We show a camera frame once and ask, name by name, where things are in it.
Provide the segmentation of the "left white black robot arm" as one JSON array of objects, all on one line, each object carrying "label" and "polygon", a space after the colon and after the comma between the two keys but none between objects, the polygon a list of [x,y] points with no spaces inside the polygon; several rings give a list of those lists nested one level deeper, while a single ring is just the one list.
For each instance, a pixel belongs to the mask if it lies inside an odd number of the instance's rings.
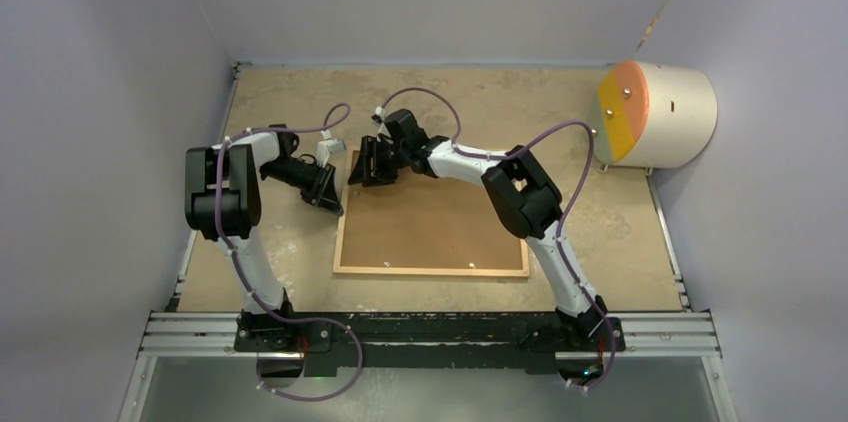
[{"label": "left white black robot arm", "polygon": [[242,320],[259,318],[259,337],[275,351],[295,344],[298,325],[329,320],[297,317],[286,290],[275,283],[259,233],[260,182],[282,182],[297,189],[306,204],[344,214],[336,167],[325,157],[296,154],[302,132],[284,124],[248,128],[218,145],[191,148],[185,154],[186,221],[230,259],[244,294]]}]

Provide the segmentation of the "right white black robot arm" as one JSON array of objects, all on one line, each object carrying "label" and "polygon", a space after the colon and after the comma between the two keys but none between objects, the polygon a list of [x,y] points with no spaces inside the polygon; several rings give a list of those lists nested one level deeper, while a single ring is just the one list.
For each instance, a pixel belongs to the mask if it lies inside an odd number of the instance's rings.
[{"label": "right white black robot arm", "polygon": [[568,207],[562,193],[529,146],[509,151],[464,146],[445,136],[428,136],[408,109],[392,113],[377,108],[373,120],[379,131],[361,140],[348,182],[363,187],[396,182],[409,168],[431,178],[468,182],[485,189],[498,220],[513,236],[524,240],[553,291],[556,311],[563,319],[564,341],[584,349],[605,328],[615,328],[602,299],[588,282],[565,234]]}]

